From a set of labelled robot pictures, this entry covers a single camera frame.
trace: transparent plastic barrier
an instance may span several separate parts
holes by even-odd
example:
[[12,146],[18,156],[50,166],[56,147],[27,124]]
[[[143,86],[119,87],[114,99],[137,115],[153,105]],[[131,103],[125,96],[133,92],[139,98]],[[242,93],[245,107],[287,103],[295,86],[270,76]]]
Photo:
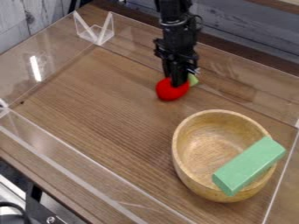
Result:
[[[195,223],[10,108],[0,110],[0,133],[75,180],[134,223]],[[7,141],[0,135],[0,148],[6,149]]]
[[[106,21],[107,13],[103,10],[87,9],[84,13],[83,9],[82,12],[82,17],[90,25]],[[162,30],[117,13],[113,14],[115,37],[102,47],[163,71],[162,61],[154,54],[154,39],[162,37]],[[202,84],[198,87],[295,125],[299,117],[299,77],[209,45],[199,43],[197,51],[201,55]]]
[[298,223],[299,210],[299,130],[294,142],[293,155],[289,157],[282,184],[269,207],[263,224]]
[[0,57],[0,99],[11,105],[93,46],[76,33],[72,15]]

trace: wooden table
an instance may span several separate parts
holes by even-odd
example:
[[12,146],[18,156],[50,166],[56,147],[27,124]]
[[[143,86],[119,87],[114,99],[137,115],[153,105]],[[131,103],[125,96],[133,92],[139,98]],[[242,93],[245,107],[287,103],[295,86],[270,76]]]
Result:
[[[95,24],[103,21],[107,12],[91,4],[80,14]],[[173,134],[181,121],[195,112],[229,109],[255,119],[290,150],[298,131],[294,127],[299,113],[298,79],[199,45],[202,85],[179,101],[159,101],[155,83],[163,74],[159,59],[153,55],[153,39],[161,31],[118,15],[115,19],[117,37],[111,42],[103,48],[90,46],[75,60],[62,63],[46,85],[12,105],[22,116],[80,154],[16,119],[19,135],[38,151],[26,149],[24,144],[0,132],[0,157],[91,223],[134,223],[130,215],[109,204],[109,199],[99,194],[103,191],[119,205],[153,223],[262,223],[283,163],[257,197],[229,205],[213,203],[186,188],[175,174]],[[48,37],[58,35],[55,31],[62,25],[74,26],[70,17],[50,28]],[[39,38],[44,40],[43,33],[35,38],[38,42]],[[58,43],[63,41],[62,37],[56,39]],[[12,59],[27,47],[32,47],[31,41],[4,54],[4,59]],[[66,53],[71,48],[80,49],[80,46],[67,49],[54,42],[50,52]],[[126,182],[115,181],[115,176],[109,176],[98,164],[138,187],[130,198]],[[146,192],[149,198],[139,199],[139,191]],[[139,200],[145,204],[131,203]],[[158,203],[161,213],[158,208],[154,211],[151,203]]]

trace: sponge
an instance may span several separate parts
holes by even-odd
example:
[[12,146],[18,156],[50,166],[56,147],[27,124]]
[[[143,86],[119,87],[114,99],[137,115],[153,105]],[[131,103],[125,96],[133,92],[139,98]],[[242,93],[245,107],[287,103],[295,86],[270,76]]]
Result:
[[186,95],[190,90],[190,87],[191,85],[189,81],[186,81],[186,83],[182,84],[179,87],[174,87],[171,78],[165,78],[158,82],[155,86],[155,92],[158,97],[163,101],[174,101]]
[[219,189],[234,196],[285,156],[285,147],[269,136],[255,142],[213,174]]

